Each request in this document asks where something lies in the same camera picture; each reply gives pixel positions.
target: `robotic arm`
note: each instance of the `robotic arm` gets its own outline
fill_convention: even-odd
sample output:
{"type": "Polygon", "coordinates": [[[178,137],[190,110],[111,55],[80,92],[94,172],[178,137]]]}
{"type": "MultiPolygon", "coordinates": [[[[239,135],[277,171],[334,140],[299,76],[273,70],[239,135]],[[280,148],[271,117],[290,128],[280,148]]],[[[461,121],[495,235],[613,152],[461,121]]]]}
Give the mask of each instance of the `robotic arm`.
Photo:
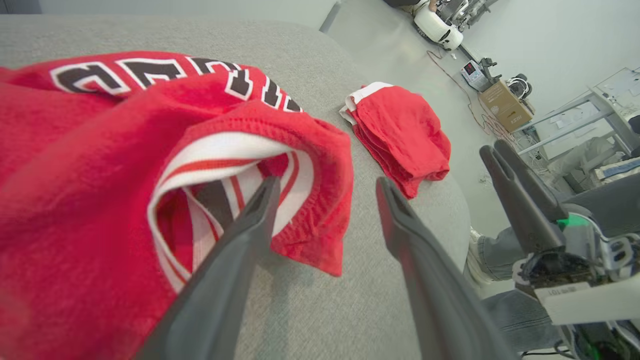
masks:
{"type": "MultiPolygon", "coordinates": [[[[584,208],[559,204],[506,142],[485,146],[480,155],[528,254],[514,264],[517,288],[547,309],[577,359],[640,359],[640,238],[606,238],[584,208]]],[[[252,272],[269,250],[278,184],[274,177],[263,182],[136,358],[233,358],[252,272]]],[[[422,358],[516,359],[402,193],[381,177],[376,195],[387,249],[403,269],[422,358]]]]}

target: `jersey lettering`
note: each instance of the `jersey lettering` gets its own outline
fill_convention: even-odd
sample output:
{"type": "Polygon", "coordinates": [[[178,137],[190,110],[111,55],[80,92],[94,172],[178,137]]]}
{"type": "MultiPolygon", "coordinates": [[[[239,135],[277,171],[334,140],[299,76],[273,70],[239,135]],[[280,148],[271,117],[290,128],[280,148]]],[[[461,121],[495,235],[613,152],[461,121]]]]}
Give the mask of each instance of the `jersey lettering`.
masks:
{"type": "Polygon", "coordinates": [[[189,57],[187,57],[187,59],[189,60],[189,62],[191,62],[193,67],[200,75],[215,73],[216,71],[213,69],[213,67],[216,65],[224,67],[227,71],[240,70],[240,66],[238,66],[238,64],[229,63],[226,61],[189,57]]]}
{"type": "Polygon", "coordinates": [[[229,72],[225,92],[238,99],[248,100],[253,90],[253,81],[249,79],[249,69],[233,70],[229,72]]]}
{"type": "Polygon", "coordinates": [[[284,100],[284,111],[288,111],[290,113],[301,113],[302,109],[295,101],[293,101],[293,99],[291,99],[289,95],[287,95],[287,98],[284,100]]]}
{"type": "Polygon", "coordinates": [[[185,78],[184,72],[177,60],[174,59],[124,59],[116,61],[140,87],[146,89],[156,83],[156,80],[171,80],[185,78]]]}
{"type": "Polygon", "coordinates": [[[111,95],[128,92],[131,89],[111,69],[99,61],[65,65],[51,70],[53,83],[66,92],[96,92],[87,88],[95,83],[111,95]]]}
{"type": "Polygon", "coordinates": [[[265,76],[265,78],[267,81],[262,88],[262,102],[277,110],[282,101],[282,92],[280,87],[269,79],[269,76],[265,76]]]}

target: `white sneaker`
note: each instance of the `white sneaker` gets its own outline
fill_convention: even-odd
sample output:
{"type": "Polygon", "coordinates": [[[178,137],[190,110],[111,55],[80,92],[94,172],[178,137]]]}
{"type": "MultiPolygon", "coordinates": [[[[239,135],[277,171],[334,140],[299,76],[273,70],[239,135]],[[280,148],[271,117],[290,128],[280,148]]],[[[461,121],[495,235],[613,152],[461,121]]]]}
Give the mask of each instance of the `white sneaker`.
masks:
{"type": "Polygon", "coordinates": [[[471,228],[469,234],[469,250],[467,252],[467,267],[469,269],[469,275],[471,278],[478,284],[490,284],[493,281],[493,277],[486,272],[483,271],[482,266],[480,265],[480,255],[478,253],[478,239],[482,234],[475,231],[474,228],[471,228]]]}

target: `gray floor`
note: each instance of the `gray floor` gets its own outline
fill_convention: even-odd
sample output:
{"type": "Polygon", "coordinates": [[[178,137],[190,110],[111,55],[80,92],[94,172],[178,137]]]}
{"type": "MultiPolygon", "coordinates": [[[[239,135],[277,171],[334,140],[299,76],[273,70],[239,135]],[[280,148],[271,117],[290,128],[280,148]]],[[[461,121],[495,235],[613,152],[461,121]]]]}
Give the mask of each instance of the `gray floor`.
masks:
{"type": "MultiPolygon", "coordinates": [[[[491,144],[489,136],[476,124],[467,108],[467,96],[427,56],[438,48],[421,38],[406,13],[392,9],[382,0],[347,0],[327,34],[353,57],[370,81],[384,81],[421,94],[440,118],[452,144],[451,173],[467,199],[473,227],[495,236],[508,226],[506,215],[478,155],[480,147],[491,144]]],[[[471,96],[476,117],[482,109],[476,91],[460,74],[468,61],[460,51],[440,51],[437,60],[471,96]]]]}

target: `folded red shorts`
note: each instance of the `folded red shorts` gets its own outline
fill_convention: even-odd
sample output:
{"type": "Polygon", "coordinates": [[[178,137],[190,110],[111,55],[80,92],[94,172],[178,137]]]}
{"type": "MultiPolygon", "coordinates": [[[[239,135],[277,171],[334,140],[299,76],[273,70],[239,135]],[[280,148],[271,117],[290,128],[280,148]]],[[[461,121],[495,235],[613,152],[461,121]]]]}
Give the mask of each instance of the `folded red shorts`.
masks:
{"type": "Polygon", "coordinates": [[[347,96],[341,114],[407,198],[418,195],[422,181],[442,180],[449,173],[451,143],[420,95],[372,83],[347,96]]]}

